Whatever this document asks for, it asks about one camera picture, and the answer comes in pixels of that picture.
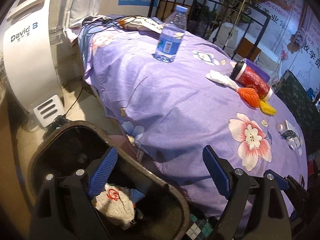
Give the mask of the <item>white red plastic bag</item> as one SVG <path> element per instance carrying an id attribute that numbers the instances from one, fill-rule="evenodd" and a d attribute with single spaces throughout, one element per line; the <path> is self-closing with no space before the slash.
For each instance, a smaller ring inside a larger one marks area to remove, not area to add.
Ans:
<path id="1" fill-rule="evenodd" d="M 128 229 L 135 219 L 135 207 L 130 189 L 106 183 L 95 197 L 94 207 L 113 225 Z"/>

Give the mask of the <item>yellow foam fruit net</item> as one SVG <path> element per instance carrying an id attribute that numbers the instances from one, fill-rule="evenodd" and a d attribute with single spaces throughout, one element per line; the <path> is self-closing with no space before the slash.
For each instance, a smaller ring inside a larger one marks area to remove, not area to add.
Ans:
<path id="1" fill-rule="evenodd" d="M 274 116 L 277 113 L 275 108 L 273 108 L 270 104 L 268 104 L 267 102 L 265 102 L 263 100 L 259 101 L 259 105 L 260 105 L 260 110 L 264 114 Z"/>

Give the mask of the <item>orange foam fruit net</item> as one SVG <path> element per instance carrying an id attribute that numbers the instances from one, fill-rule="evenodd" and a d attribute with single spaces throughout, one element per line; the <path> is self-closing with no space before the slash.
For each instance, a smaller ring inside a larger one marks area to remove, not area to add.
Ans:
<path id="1" fill-rule="evenodd" d="M 259 108 L 260 107 L 260 98 L 254 88 L 242 87 L 237 90 L 240 98 L 244 100 L 250 107 Z"/>

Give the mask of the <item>white tissue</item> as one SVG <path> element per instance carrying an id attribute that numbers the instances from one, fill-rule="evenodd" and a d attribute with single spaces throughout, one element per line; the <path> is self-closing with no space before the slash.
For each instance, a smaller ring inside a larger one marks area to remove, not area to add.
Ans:
<path id="1" fill-rule="evenodd" d="M 239 90 L 239 86 L 236 84 L 235 81 L 233 81 L 230 77 L 227 75 L 223 75 L 218 71 L 210 70 L 209 73 L 206 74 L 206 78 L 210 81 L 213 81 L 215 83 L 219 83 L 221 85 L 224 85 L 226 87 L 229 87 L 235 91 Z"/>

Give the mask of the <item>red paper coffee cup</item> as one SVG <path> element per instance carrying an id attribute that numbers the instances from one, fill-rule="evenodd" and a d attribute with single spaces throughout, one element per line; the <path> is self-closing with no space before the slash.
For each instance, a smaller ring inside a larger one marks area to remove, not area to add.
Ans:
<path id="1" fill-rule="evenodd" d="M 261 100 L 268 101 L 273 95 L 271 87 L 244 61 L 236 63 L 230 78 L 243 87 L 255 89 Z"/>

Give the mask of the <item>black oval trash bin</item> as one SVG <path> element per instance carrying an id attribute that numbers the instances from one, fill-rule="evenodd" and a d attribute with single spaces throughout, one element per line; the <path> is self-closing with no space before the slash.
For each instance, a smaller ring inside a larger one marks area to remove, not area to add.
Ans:
<path id="1" fill-rule="evenodd" d="M 108 182 L 144 195 L 126 230 L 112 224 L 89 196 L 92 177 L 112 151 L 117 161 Z M 86 121 L 69 122 L 45 139 L 28 177 L 35 198 L 30 239 L 182 239 L 188 229 L 189 206 L 180 191 L 147 162 L 136 161 L 124 136 Z"/>

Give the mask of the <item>purple floral bed sheet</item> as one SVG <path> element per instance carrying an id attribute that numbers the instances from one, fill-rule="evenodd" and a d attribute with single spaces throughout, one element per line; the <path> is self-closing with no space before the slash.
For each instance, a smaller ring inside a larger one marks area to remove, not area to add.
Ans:
<path id="1" fill-rule="evenodd" d="M 185 33 L 174 61 L 165 63 L 154 58 L 158 38 L 95 22 L 82 27 L 78 43 L 84 80 L 165 179 L 209 217 L 219 217 L 227 200 L 203 162 L 207 145 L 249 175 L 272 170 L 307 184 L 305 146 L 291 148 L 277 131 L 288 121 L 304 139 L 280 98 L 269 99 L 274 116 L 251 108 L 236 91 L 206 78 L 211 70 L 231 74 L 233 62 L 222 50 Z"/>

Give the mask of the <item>dark green patterned cloth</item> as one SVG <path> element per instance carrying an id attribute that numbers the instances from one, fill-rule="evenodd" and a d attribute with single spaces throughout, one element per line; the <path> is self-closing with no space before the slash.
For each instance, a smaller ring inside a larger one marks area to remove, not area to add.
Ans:
<path id="1" fill-rule="evenodd" d="M 295 117 L 305 139 L 319 139 L 319 111 L 291 71 L 285 71 L 274 91 Z"/>

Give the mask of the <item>purple tissue pack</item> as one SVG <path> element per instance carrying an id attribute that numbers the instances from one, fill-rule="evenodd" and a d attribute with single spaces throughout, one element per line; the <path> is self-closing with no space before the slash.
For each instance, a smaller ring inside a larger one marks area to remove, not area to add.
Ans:
<path id="1" fill-rule="evenodd" d="M 260 78 L 262 78 L 266 83 L 270 81 L 270 76 L 263 71 L 259 66 L 253 63 L 251 60 L 244 58 L 244 63 L 247 64 L 249 68 L 251 68 Z"/>

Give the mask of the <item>brown square cushion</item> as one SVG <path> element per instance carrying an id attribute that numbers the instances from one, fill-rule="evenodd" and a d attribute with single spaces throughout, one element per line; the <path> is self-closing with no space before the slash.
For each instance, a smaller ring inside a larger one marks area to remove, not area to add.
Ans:
<path id="1" fill-rule="evenodd" d="M 236 52 L 242 58 L 247 58 L 254 62 L 255 59 L 259 56 L 261 49 L 255 47 L 252 42 L 250 42 L 247 38 L 243 37 L 239 42 Z"/>

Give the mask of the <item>white David B machine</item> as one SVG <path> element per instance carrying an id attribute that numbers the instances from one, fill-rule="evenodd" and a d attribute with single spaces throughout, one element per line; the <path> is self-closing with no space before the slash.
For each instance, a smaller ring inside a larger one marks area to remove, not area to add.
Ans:
<path id="1" fill-rule="evenodd" d="M 3 36 L 6 80 L 18 103 L 42 127 L 64 115 L 49 40 L 50 0 L 17 0 Z"/>

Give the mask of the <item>white wicker sofa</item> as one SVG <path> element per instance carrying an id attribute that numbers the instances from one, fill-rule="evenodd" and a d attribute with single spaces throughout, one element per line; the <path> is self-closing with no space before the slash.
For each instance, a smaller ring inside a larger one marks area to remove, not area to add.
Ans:
<path id="1" fill-rule="evenodd" d="M 280 58 L 262 42 L 256 43 L 256 38 L 244 30 L 225 22 L 211 33 L 208 41 L 235 61 L 247 58 L 255 63 L 269 75 L 269 84 L 274 85 L 280 80 Z"/>

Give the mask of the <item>blue label water bottle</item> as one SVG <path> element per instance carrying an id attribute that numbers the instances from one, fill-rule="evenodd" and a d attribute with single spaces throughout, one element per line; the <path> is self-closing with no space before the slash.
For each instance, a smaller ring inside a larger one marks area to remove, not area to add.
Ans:
<path id="1" fill-rule="evenodd" d="M 166 19 L 153 57 L 171 63 L 183 41 L 187 29 L 188 8 L 176 5 L 175 11 Z"/>

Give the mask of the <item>printed paper booklet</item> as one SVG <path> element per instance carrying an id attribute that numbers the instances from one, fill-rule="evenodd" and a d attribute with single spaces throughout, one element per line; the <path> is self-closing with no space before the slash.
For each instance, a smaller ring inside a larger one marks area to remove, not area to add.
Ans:
<path id="1" fill-rule="evenodd" d="M 128 31 L 152 31 L 161 34 L 164 24 L 157 23 L 151 18 L 143 16 L 128 16 L 117 20 L 120 27 Z"/>

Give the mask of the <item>black iron bed frame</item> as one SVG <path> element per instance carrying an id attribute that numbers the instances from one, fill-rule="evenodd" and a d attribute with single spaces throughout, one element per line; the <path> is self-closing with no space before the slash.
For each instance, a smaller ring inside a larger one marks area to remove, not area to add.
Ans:
<path id="1" fill-rule="evenodd" d="M 188 8 L 187 31 L 205 40 L 227 22 L 249 33 L 259 43 L 271 20 L 267 12 L 244 0 L 151 0 L 148 17 L 165 21 L 176 5 Z"/>

